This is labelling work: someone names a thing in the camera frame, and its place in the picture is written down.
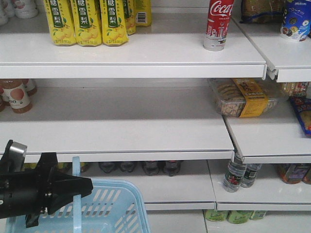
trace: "basket handle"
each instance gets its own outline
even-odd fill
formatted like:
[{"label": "basket handle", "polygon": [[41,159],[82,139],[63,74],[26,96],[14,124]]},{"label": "basket handle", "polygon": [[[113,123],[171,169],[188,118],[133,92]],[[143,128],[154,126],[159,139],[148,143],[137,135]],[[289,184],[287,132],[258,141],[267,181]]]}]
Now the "basket handle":
[{"label": "basket handle", "polygon": [[[80,176],[80,157],[72,158],[72,175]],[[82,233],[81,195],[73,196],[73,233]]]}]

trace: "red can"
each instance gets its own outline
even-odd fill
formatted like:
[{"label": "red can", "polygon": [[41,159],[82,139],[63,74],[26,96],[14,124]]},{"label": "red can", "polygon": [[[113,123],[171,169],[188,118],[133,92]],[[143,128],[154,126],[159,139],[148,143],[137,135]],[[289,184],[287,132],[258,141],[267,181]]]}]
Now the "red can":
[{"label": "red can", "polygon": [[204,48],[207,50],[224,49],[233,2],[234,0],[211,0],[209,2],[207,30],[204,38]]}]

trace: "blue plastic basket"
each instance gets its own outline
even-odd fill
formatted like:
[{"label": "blue plastic basket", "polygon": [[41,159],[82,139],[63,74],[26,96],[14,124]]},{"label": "blue plastic basket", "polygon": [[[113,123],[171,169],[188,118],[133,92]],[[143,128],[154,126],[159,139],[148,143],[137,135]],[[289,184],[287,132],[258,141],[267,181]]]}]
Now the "blue plastic basket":
[{"label": "blue plastic basket", "polygon": [[[73,170],[80,166],[73,161]],[[25,216],[7,219],[6,233],[150,233],[142,195],[130,182],[92,179],[92,194],[53,215],[41,215],[39,226],[25,227]]]}]

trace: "white shelf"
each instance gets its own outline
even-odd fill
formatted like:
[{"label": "white shelf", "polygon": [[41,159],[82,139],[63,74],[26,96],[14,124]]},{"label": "white shelf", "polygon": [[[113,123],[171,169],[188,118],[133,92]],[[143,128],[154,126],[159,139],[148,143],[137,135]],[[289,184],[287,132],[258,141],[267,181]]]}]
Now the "white shelf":
[{"label": "white shelf", "polygon": [[221,52],[203,48],[206,13],[153,14],[120,47],[52,44],[45,13],[0,27],[5,78],[264,77],[265,60],[232,22]]},{"label": "white shelf", "polygon": [[309,233],[311,212],[269,211],[261,220],[248,220],[243,224],[232,224],[228,221],[206,221],[208,233]]},{"label": "white shelf", "polygon": [[239,23],[240,8],[236,9],[233,20],[266,60],[267,74],[272,79],[277,78],[277,82],[311,81],[310,38],[303,42],[284,39],[280,36],[280,23]]},{"label": "white shelf", "polygon": [[92,163],[85,177],[121,179],[132,182],[141,191],[147,210],[194,210],[215,208],[215,195],[206,160],[183,161],[175,176],[169,177],[163,171],[148,176],[141,164],[133,172],[119,169],[104,173],[97,163]]},{"label": "white shelf", "polygon": [[207,233],[202,210],[148,211],[152,233]]},{"label": "white shelf", "polygon": [[39,88],[24,114],[1,112],[0,154],[9,139],[25,162],[231,158],[233,145],[207,87]]},{"label": "white shelf", "polygon": [[311,185],[286,184],[271,164],[264,164],[250,188],[229,193],[223,188],[228,161],[208,161],[218,210],[310,211]]},{"label": "white shelf", "polygon": [[289,101],[259,117],[225,121],[244,163],[311,163],[310,137]]}]

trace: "coca-cola logo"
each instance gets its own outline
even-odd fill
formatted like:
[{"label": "coca-cola logo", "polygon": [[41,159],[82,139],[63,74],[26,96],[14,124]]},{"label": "coca-cola logo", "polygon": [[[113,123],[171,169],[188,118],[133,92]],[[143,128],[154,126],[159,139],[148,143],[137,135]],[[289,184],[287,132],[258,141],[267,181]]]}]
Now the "coca-cola logo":
[{"label": "coca-cola logo", "polygon": [[212,16],[231,16],[233,4],[232,5],[222,5],[222,1],[214,2],[210,7],[210,14]]}]

